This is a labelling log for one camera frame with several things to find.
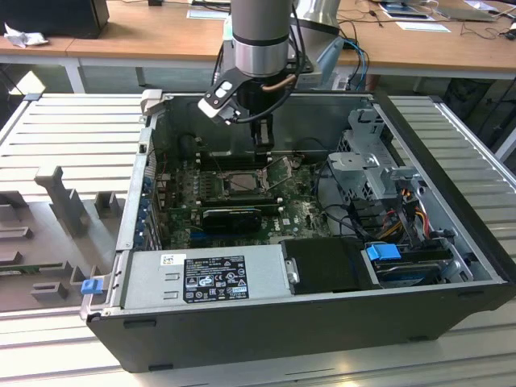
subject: blue release latch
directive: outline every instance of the blue release latch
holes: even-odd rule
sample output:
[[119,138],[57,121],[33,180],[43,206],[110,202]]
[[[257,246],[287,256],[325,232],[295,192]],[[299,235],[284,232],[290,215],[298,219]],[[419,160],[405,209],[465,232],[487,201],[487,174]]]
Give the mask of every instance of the blue release latch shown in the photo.
[[81,294],[101,294],[104,280],[95,278],[93,280],[84,280],[81,286]]
[[370,260],[399,260],[402,258],[395,244],[374,244],[365,251]]

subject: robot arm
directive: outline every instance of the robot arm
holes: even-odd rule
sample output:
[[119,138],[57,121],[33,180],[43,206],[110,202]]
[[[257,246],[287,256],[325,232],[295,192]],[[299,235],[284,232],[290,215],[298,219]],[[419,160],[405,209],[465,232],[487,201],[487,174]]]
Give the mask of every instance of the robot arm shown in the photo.
[[[272,112],[301,76],[315,74],[320,80],[319,62],[329,63],[331,70],[336,64],[343,45],[338,7],[339,0],[299,0],[297,7],[293,0],[233,0],[232,63],[224,61],[226,71],[221,71],[199,108],[226,124],[250,123],[256,151],[269,151],[274,145]],[[328,48],[334,60],[328,60]]]

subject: floor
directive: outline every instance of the floor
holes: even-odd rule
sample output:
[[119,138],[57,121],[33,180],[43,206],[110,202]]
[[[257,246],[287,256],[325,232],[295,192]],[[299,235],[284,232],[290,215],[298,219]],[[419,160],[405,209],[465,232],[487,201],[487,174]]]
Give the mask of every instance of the floor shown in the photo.
[[[24,65],[24,64],[4,64],[2,66],[7,76],[17,83],[29,71],[32,71],[46,86],[45,93],[72,93],[68,77],[63,68],[59,66],[46,65]],[[209,85],[211,70],[199,69],[145,69],[145,77],[148,83],[147,88],[159,88],[167,91],[203,91]],[[139,87],[136,81],[136,73],[133,68],[115,67],[87,67],[85,68],[87,79],[87,91],[89,93],[141,93],[144,88]],[[379,88],[388,94],[412,94],[416,78],[414,77],[392,77],[383,76],[378,85]],[[19,101],[20,96],[10,96],[7,88],[13,89],[10,80],[5,74],[0,73],[0,127],[10,117],[10,114]],[[438,95],[442,97],[449,84],[447,78],[428,78],[423,87],[419,90],[421,95]],[[476,131],[485,119],[485,116],[492,108],[489,100],[497,101],[506,90],[510,81],[496,81],[488,93],[477,104],[470,116],[465,119],[465,123],[472,130]],[[516,91],[511,92],[506,99],[511,99],[516,95]],[[492,128],[499,124],[512,109],[513,104],[502,103],[485,125],[483,140],[489,138]],[[511,127],[516,126],[516,122],[511,123]],[[516,155],[510,157],[507,165],[516,169]]]

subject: circuit board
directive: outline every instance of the circuit board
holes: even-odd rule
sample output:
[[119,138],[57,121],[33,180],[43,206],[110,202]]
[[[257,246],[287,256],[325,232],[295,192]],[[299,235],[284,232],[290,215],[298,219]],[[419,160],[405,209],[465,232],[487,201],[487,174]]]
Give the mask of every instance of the circuit board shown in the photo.
[[[276,244],[283,239],[331,235],[311,194],[313,169],[293,156],[279,156],[263,169],[204,170],[185,161],[170,171],[163,201],[167,248],[216,248]],[[210,235],[203,215],[210,210],[253,209],[259,229]]]

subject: sticker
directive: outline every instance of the sticker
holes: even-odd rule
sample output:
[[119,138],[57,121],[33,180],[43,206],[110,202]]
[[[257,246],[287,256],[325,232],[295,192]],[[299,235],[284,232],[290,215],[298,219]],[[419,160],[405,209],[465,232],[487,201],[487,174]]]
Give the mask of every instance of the sticker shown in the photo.
[[184,265],[183,300],[185,302],[190,304],[249,298],[248,278],[243,256],[185,258]]
[[161,266],[169,266],[171,264],[184,264],[186,254],[162,254]]

